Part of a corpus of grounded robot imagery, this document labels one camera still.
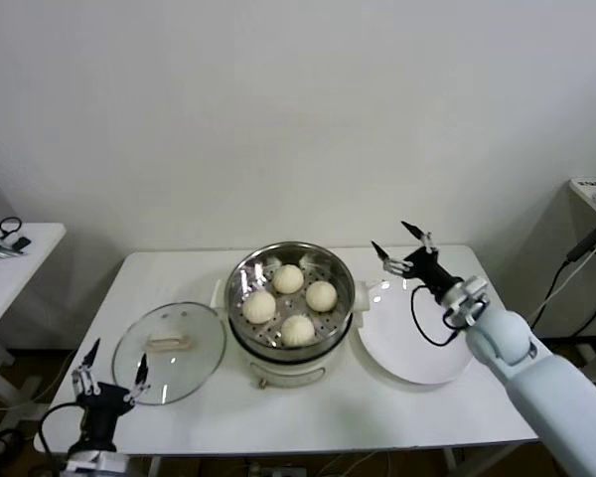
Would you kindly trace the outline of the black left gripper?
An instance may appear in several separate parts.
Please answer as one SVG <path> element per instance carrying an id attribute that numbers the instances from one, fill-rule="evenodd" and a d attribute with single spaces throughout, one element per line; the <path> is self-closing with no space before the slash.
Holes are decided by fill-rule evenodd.
<path id="1" fill-rule="evenodd" d="M 98 383 L 91 373 L 99 348 L 97 339 L 80 365 L 72 371 L 76 403 L 83 410 L 79 439 L 74 447 L 114 447 L 113 438 L 118 418 L 129 412 L 138 398 L 150 389 L 147 384 L 148 360 L 143 354 L 129 391 L 115 385 Z"/>

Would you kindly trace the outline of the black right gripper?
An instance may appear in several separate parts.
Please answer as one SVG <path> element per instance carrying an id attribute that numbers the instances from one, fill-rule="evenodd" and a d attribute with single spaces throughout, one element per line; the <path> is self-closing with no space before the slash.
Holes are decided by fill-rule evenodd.
<path id="1" fill-rule="evenodd" d="M 421 243 L 422 247 L 404 260 L 395 259 L 372 240 L 372 247 L 381 261 L 383 270 L 395 276 L 419 279 L 435 298 L 443 298 L 453 286 L 463 282 L 464 279 L 450 274 L 438 262 L 439 252 L 436 250 L 431 232 L 425 232 L 406 221 L 400 223 Z"/>

